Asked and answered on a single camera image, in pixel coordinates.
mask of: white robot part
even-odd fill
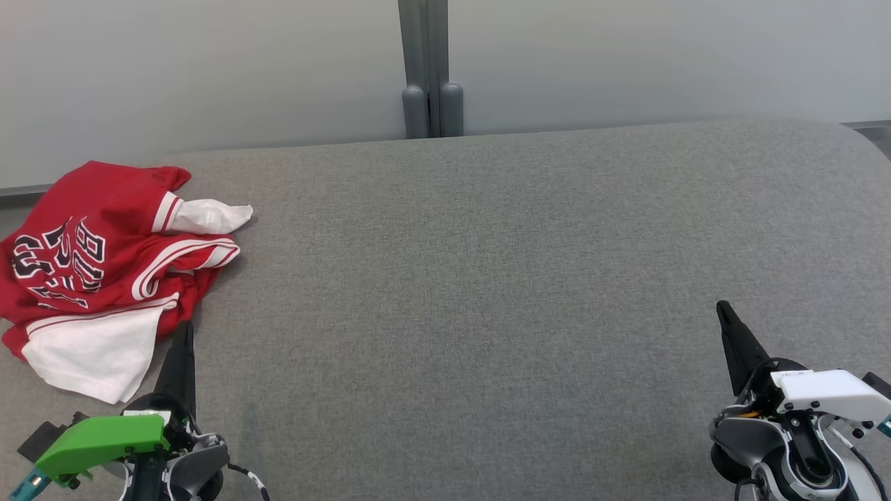
[[[777,408],[778,414],[785,414],[786,405],[791,403],[795,410],[811,408],[856,422],[882,423],[891,415],[891,400],[848,371],[775,373],[772,376],[785,397]]]

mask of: teal part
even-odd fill
[[[46,489],[46,486],[53,483],[48,476],[37,468],[31,470],[31,473],[21,481],[12,494],[9,495],[9,501],[31,501],[39,496]]]
[[[891,439],[891,416],[885,419],[882,424],[879,425],[879,431],[885,434],[886,437]]]

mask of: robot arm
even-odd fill
[[[737,397],[710,427],[717,471],[756,486],[761,501],[887,501],[878,475],[844,435],[862,439],[891,430],[891,386],[872,373],[861,380],[841,369],[813,371],[769,358],[729,303],[719,302],[717,313]],[[840,456],[828,433],[862,464]]]
[[[223,469],[243,473],[269,501],[257,475],[229,462],[225,439],[201,433],[195,420],[192,323],[173,335],[155,391],[117,416],[75,414],[71,426],[41,425],[19,448],[35,469],[10,495],[31,501],[50,483],[80,486],[78,475],[102,466],[124,481],[127,501],[213,501],[223,487]]]

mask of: gray couch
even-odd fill
[[[732,121],[186,154],[251,203],[196,318],[198,418],[275,500],[731,499],[715,302],[775,356],[891,378],[891,164],[841,126]],[[153,385],[157,364],[141,392]],[[0,357],[0,475],[116,407]],[[891,448],[862,446],[891,479]],[[74,493],[117,499],[101,472]],[[227,475],[223,500],[259,499]]]

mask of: white wall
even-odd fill
[[[887,0],[451,0],[465,132],[891,119]]]
[[[405,137],[396,0],[0,0],[0,189],[87,160]]]

